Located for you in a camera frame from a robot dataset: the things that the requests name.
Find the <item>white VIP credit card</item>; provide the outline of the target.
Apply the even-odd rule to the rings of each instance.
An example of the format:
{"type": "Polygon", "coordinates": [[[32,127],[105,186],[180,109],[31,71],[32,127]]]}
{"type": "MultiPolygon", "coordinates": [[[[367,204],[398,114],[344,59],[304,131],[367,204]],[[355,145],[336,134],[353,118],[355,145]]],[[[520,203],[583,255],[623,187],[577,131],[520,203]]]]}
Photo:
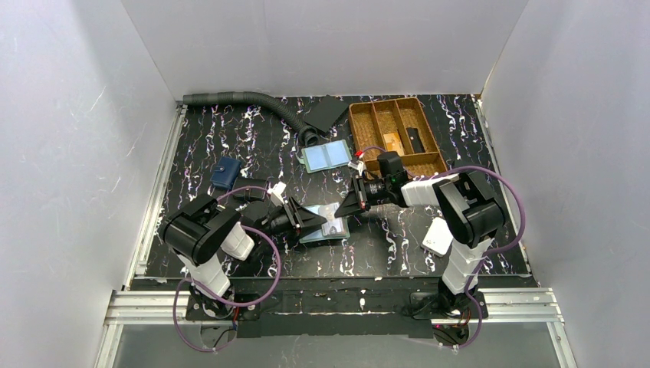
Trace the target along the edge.
{"type": "Polygon", "coordinates": [[[347,223],[342,218],[336,218],[334,215],[338,207],[338,203],[321,206],[320,214],[328,219],[328,222],[322,226],[322,233],[325,238],[348,238],[350,236],[347,223]]]}

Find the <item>mint green card holder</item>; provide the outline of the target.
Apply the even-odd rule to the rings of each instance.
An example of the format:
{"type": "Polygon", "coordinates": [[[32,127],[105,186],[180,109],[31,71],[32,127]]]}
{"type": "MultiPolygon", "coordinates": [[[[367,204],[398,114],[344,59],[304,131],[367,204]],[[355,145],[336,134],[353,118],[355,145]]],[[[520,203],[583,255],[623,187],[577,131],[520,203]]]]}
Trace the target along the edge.
{"type": "Polygon", "coordinates": [[[309,235],[304,236],[299,240],[301,244],[312,242],[321,242],[329,240],[339,240],[350,237],[350,230],[347,223],[347,218],[335,217],[335,212],[339,208],[338,202],[326,205],[311,205],[307,210],[324,217],[327,221],[321,227],[309,235]]]}

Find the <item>black VIP credit card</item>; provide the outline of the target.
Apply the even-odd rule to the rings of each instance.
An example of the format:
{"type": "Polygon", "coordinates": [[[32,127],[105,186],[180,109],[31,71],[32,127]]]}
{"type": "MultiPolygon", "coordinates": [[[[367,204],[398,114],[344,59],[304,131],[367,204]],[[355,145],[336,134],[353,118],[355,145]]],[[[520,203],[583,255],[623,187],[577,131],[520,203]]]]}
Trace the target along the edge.
{"type": "Polygon", "coordinates": [[[422,143],[421,137],[419,135],[419,130],[414,127],[406,127],[406,132],[409,137],[412,149],[414,153],[424,153],[425,147],[422,143]]]}

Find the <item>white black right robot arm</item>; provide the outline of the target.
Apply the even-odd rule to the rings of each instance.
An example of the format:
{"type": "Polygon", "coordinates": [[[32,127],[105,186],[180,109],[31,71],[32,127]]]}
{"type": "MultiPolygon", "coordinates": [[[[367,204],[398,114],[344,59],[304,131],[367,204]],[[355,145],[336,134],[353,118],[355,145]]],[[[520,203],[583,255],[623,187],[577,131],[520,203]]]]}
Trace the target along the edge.
{"type": "Polygon", "coordinates": [[[413,180],[398,153],[381,153],[378,160],[380,174],[354,177],[335,215],[357,215],[387,202],[403,208],[439,207],[451,236],[451,254],[438,284],[436,305],[445,311],[462,309],[473,299],[490,243],[507,221],[507,207],[487,179],[501,176],[480,166],[462,166],[413,180]]]}

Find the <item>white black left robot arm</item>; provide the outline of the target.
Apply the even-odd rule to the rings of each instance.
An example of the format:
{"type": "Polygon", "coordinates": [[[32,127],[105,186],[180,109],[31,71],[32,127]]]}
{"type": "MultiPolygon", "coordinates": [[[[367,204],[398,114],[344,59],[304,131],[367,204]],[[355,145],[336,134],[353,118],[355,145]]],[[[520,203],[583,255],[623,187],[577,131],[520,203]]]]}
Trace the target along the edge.
{"type": "Polygon", "coordinates": [[[240,211],[220,204],[209,194],[201,194],[167,215],[158,233],[162,243],[185,265],[201,295],[234,307],[249,303],[224,299],[231,283],[220,262],[220,252],[244,261],[253,252],[252,236],[256,235],[268,241],[277,257],[279,250],[271,239],[273,235],[287,233],[303,238],[326,223],[327,218],[294,198],[272,205],[254,202],[240,211]]]}

